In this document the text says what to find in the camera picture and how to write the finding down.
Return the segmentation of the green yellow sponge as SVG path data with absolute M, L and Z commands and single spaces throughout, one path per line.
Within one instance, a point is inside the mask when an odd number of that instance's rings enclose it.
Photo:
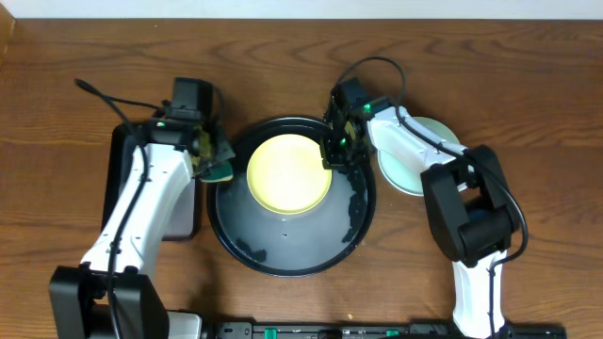
M 219 183 L 230 181 L 233 177 L 234 170 L 231 163 L 224 161 L 204 169 L 199 175 L 199 180 L 205 183 Z

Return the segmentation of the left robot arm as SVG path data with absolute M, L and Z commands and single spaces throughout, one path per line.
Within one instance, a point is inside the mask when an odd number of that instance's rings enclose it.
M 220 90 L 201 79 L 177 77 L 172 97 L 142 123 L 119 109 L 120 99 L 90 83 L 122 120 L 136 146 L 122 193 L 101 234 L 79 266 L 58 266 L 49 283 L 61 338 L 200 338 L 203 320 L 165 308 L 153 285 L 160 245 L 175 213 L 193 210 L 183 194 L 197 182 L 234 176 L 235 154 L 212 113 Z

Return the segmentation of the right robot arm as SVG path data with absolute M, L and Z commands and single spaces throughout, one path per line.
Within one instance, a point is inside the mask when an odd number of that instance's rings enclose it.
M 319 142 L 329 170 L 394 157 L 420 179 L 432 238 L 453 264 L 453 323 L 467 338 L 498 338 L 505 326 L 500 270 L 522 222 L 494 152 L 438 136 L 400 104 L 374 98 L 357 78 L 331 90 Z

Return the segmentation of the mint plate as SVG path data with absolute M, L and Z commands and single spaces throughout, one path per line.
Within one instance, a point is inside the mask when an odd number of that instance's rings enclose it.
M 455 143 L 460 142 L 455 134 L 440 121 L 426 117 L 415 117 L 415 120 L 439 137 Z M 407 195 L 423 196 L 419 174 L 413 173 L 388 153 L 377 151 L 377 159 L 383 177 L 391 186 Z

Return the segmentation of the yellow plate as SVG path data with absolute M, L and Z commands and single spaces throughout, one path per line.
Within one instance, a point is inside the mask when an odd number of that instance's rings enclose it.
M 310 137 L 283 134 L 262 142 L 253 151 L 246 179 L 255 200 L 282 215 L 295 215 L 317 206 L 327 195 L 332 172 L 322 166 L 318 143 Z

